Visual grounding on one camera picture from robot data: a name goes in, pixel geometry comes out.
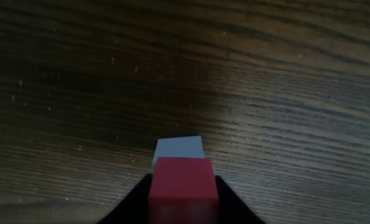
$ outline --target red block's top face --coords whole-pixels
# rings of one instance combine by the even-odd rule
[[[149,198],[218,199],[209,159],[159,157]]]

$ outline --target red cube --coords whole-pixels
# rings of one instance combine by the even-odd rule
[[[218,205],[209,159],[158,158],[149,193],[150,224],[215,224]]]

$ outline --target blue block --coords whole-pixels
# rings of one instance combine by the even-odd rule
[[[159,139],[154,152],[153,168],[158,157],[204,158],[201,136]]]

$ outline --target wood grain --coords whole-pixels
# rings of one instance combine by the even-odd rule
[[[370,1],[0,1],[0,223],[95,223],[194,134],[267,223],[370,223]]]

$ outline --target cube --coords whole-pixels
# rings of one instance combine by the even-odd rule
[[[209,159],[158,158],[149,192],[150,224],[215,224],[218,205]]]
[[[204,158],[201,136],[159,139],[155,147],[153,167],[158,157]]]

